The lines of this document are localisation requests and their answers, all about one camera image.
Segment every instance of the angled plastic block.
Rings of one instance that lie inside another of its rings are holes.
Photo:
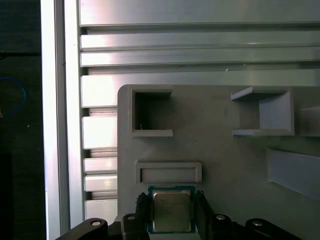
[[[267,179],[320,200],[320,157],[267,149]]]
[[[295,134],[292,92],[288,89],[248,87],[231,95],[232,101],[259,104],[259,129],[235,129],[236,136],[292,136]]]
[[[128,134],[130,137],[172,137],[172,129],[161,129],[152,121],[153,103],[170,99],[171,85],[129,85]]]
[[[135,183],[201,183],[202,165],[198,161],[137,161]]]

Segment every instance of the screw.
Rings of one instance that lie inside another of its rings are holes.
[[[92,226],[99,226],[100,224],[101,224],[101,222],[99,222],[99,221],[93,221],[91,223]]]
[[[216,219],[218,219],[218,220],[225,220],[226,218],[225,218],[225,216],[223,216],[223,215],[217,215],[217,216],[216,216]]]
[[[260,227],[260,226],[263,225],[262,222],[260,222],[260,221],[258,221],[258,220],[254,220],[254,221],[252,222],[252,224],[255,225],[255,226],[257,226],[257,227]]]

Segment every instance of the rectangular slot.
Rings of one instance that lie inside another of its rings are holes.
[[[292,136],[295,134],[292,91],[283,87],[251,86],[231,94],[238,101],[240,125],[236,136]],[[250,104],[258,104],[254,109]]]
[[[172,86],[130,85],[128,125],[131,137],[172,137],[170,122],[163,119],[170,107]]]
[[[200,162],[137,162],[135,183],[201,183]]]

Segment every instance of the blue cable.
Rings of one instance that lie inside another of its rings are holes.
[[[26,93],[26,89],[24,88],[22,83],[12,77],[6,77],[6,76],[0,77],[0,81],[1,80],[12,81],[12,82],[16,83],[23,91],[23,100],[20,102],[20,104],[18,104],[16,107],[14,107],[11,111],[0,114],[0,117],[5,117],[5,116],[12,115],[12,114],[16,113],[18,110],[20,110],[25,105],[26,100],[27,100],[27,93]]]

